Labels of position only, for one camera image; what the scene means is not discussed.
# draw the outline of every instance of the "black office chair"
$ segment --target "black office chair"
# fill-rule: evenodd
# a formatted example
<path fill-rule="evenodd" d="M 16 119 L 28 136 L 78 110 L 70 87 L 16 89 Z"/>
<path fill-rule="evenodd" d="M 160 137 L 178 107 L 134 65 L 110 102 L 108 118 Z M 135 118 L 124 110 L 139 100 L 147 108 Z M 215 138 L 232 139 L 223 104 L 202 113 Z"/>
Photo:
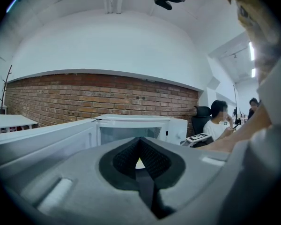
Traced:
<path fill-rule="evenodd" d="M 192 117 L 192 127 L 195 135 L 197 135 L 203 133 L 203 127 L 212 117 L 209 107 L 195 106 L 195 108 L 197 108 L 197 115 Z"/>

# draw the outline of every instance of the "black hair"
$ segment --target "black hair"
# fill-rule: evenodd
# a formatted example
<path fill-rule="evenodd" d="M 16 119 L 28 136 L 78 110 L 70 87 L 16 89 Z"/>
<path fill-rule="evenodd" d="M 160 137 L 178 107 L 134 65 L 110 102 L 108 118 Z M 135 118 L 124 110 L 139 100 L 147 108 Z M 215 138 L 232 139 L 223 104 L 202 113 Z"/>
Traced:
<path fill-rule="evenodd" d="M 220 112 L 223 112 L 228 105 L 225 101 L 215 100 L 211 104 L 211 116 L 215 118 Z"/>
<path fill-rule="evenodd" d="M 254 97 L 249 101 L 249 103 L 250 103 L 250 105 L 251 105 L 251 103 L 256 103 L 258 105 L 258 101 Z"/>

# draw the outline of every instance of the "ceiling light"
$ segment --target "ceiling light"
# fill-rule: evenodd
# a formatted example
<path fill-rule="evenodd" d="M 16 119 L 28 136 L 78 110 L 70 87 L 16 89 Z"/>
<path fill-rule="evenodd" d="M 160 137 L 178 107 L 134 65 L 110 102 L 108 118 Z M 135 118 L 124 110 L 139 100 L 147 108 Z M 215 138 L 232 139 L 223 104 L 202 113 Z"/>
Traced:
<path fill-rule="evenodd" d="M 252 69 L 252 77 L 255 77 L 256 76 L 256 68 L 253 68 Z"/>
<path fill-rule="evenodd" d="M 254 61 L 255 60 L 255 51 L 254 51 L 252 42 L 249 42 L 249 47 L 250 47 L 251 61 Z"/>
<path fill-rule="evenodd" d="M 17 0 L 13 0 L 13 2 L 9 5 L 9 7 L 6 9 L 6 12 L 8 13 L 11 9 L 11 7 L 14 5 L 14 3 L 16 2 Z"/>

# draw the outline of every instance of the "brick wall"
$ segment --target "brick wall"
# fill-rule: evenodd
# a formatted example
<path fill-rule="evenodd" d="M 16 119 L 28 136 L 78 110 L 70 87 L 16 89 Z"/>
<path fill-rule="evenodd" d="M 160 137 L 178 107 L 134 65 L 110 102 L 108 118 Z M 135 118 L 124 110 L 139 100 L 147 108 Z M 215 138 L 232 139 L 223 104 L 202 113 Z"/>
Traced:
<path fill-rule="evenodd" d="M 9 114 L 22 114 L 50 126 L 101 114 L 161 115 L 188 120 L 198 104 L 198 92 L 136 78 L 63 74 L 34 77 L 7 85 Z"/>

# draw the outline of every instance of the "person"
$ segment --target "person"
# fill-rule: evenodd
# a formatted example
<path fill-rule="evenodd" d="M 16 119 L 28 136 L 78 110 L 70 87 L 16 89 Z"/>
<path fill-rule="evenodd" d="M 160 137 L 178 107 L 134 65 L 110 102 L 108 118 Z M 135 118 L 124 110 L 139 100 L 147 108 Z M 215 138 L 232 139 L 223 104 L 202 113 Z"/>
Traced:
<path fill-rule="evenodd" d="M 274 97 L 281 98 L 281 26 L 261 0 L 235 0 L 237 16 L 255 50 L 255 68 L 259 82 L 259 97 L 263 100 L 255 115 L 232 135 L 219 139 L 204 150 L 232 152 L 234 146 L 272 124 L 281 124 L 281 109 L 275 109 Z"/>
<path fill-rule="evenodd" d="M 258 101 L 256 98 L 252 98 L 250 101 L 250 110 L 249 110 L 249 115 L 248 115 L 248 120 L 251 118 L 251 116 L 253 116 L 253 114 L 256 112 L 257 108 L 258 108 Z"/>
<path fill-rule="evenodd" d="M 227 103 L 220 100 L 215 100 L 211 104 L 211 116 L 203 127 L 203 132 L 212 136 L 214 140 L 219 140 L 231 135 L 233 129 L 233 119 L 227 114 Z"/>

